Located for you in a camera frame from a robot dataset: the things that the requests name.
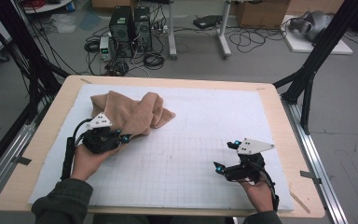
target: black vertical beam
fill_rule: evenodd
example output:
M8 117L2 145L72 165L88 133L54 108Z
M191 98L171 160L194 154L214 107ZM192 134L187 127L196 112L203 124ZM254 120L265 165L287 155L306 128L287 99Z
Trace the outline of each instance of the black vertical beam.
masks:
M296 104L298 97L305 91L301 111L301 126L306 134L310 134L308 121L315 75L357 16L358 0L345 0L303 66L291 76L274 83L276 88L280 88L292 82L287 92L282 94L282 99L289 104Z

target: brown towel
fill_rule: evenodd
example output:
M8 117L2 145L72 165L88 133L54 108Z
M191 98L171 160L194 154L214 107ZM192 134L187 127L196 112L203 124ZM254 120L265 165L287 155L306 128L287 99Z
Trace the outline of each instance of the brown towel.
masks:
M134 101L118 92L110 91L103 95L91 96L91 115L101 112L112 121L112 130L120 129L123 134L150 134L175 117L175 114L162 107L163 99L154 92L148 92L141 101Z

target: white desk leg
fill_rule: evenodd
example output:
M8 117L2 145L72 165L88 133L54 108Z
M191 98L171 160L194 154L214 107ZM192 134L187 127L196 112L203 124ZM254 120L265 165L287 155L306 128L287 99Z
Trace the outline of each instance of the white desk leg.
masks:
M225 31L226 31L226 25L227 25L227 19L229 14L229 9L231 7L231 1L226 1L225 4L225 10L223 12L223 21L222 21L222 27L217 30L217 35L219 37L220 43L222 44L224 55L223 57L229 57L231 56L231 51L229 50L226 37L225 37Z
M168 43L170 44L170 56L172 59L176 60L176 44L175 36L173 34L173 0L170 0L170 27L168 33Z

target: dark green sleeve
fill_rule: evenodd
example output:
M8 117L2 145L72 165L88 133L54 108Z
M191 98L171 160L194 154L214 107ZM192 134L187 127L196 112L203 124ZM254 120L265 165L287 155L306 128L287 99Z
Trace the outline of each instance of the dark green sleeve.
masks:
M282 224L276 212L263 212L246 218L244 224Z
M92 194L92 186L77 179L57 183L48 196L34 202L32 212L37 224L82 223Z

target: concrete floor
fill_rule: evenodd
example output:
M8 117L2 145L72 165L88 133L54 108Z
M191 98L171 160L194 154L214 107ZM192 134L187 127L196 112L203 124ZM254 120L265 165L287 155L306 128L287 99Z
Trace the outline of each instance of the concrete floor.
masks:
M67 13L58 9L40 14L46 21L53 13ZM87 70L85 40L93 32L107 26L103 13L84 7L72 13L76 16L73 34L48 35L51 46L75 71ZM196 28L195 17L176 18L175 26ZM234 18L229 24L235 25ZM168 57L167 46L162 56L166 58L159 70L133 69L128 77L157 77L181 79L205 79L239 82L273 83L291 75L305 62L308 53L293 53L283 40L267 42L249 53L241 53L228 41L232 56L222 57L220 45L214 33L176 32L178 59ZM358 223L358 44L343 38L353 50L352 55L330 55L319 70L315 80L310 106L310 134L318 148L324 168L329 175L349 223ZM167 37L161 41L167 45ZM62 68L72 71L61 63ZM104 62L97 56L91 68L103 72ZM283 93L286 87L280 88ZM0 62L0 139L20 114L28 97L21 74L13 60ZM283 223L331 223L328 216L322 219L284 218ZM30 213L0 212L0 223L32 223ZM85 223L90 223L88 216Z

